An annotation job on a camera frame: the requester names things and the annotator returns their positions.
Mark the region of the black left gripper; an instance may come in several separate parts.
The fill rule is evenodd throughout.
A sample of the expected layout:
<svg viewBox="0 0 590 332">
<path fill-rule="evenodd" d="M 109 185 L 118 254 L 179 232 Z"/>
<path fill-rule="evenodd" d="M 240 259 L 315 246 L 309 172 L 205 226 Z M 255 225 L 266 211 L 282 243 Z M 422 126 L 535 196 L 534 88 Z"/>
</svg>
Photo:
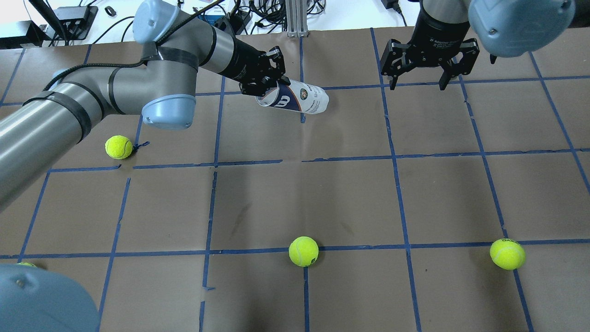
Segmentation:
<svg viewBox="0 0 590 332">
<path fill-rule="evenodd" d="M 238 82 L 243 95 L 262 97 L 278 84 L 287 84 L 283 52 L 279 46 L 260 51 L 235 39 L 226 78 Z"/>
</svg>

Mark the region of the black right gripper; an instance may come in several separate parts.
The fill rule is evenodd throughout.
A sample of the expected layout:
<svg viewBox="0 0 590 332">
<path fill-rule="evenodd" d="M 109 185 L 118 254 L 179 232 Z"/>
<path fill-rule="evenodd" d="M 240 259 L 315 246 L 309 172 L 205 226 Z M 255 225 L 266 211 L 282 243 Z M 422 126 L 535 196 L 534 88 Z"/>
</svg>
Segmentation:
<svg viewBox="0 0 590 332">
<path fill-rule="evenodd" d="M 409 42 L 390 39 L 386 43 L 381 74 L 389 76 L 389 89 L 395 90 L 400 75 L 415 68 L 441 67 L 444 70 L 439 80 L 441 91 L 459 74 L 471 73 L 480 47 L 475 38 L 465 38 L 469 27 L 465 18 L 447 23 L 420 12 Z"/>
</svg>

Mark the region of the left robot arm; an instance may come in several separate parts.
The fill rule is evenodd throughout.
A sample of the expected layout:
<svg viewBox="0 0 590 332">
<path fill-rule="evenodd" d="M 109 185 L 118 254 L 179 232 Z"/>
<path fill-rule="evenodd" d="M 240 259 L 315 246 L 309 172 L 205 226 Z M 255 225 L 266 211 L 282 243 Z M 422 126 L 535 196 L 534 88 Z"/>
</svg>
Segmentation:
<svg viewBox="0 0 590 332">
<path fill-rule="evenodd" d="M 91 63 L 57 74 L 1 121 L 1 210 L 111 114 L 141 115 L 161 130 L 192 125 L 199 69 L 238 82 L 247 96 L 290 85 L 282 51 L 260 51 L 162 0 L 136 11 L 133 64 Z"/>
</svg>

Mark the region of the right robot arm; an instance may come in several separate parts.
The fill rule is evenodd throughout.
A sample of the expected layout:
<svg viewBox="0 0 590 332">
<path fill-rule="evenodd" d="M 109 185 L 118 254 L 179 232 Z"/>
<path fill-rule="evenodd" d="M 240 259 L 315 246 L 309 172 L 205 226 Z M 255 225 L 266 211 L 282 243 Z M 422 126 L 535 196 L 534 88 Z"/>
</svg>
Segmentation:
<svg viewBox="0 0 590 332">
<path fill-rule="evenodd" d="M 514 58 L 547 46 L 574 20 L 573 0 L 420 0 L 411 39 L 390 39 L 379 69 L 396 88 L 404 73 L 416 68 L 442 69 L 438 82 L 468 75 L 481 48 L 497 58 Z"/>
</svg>

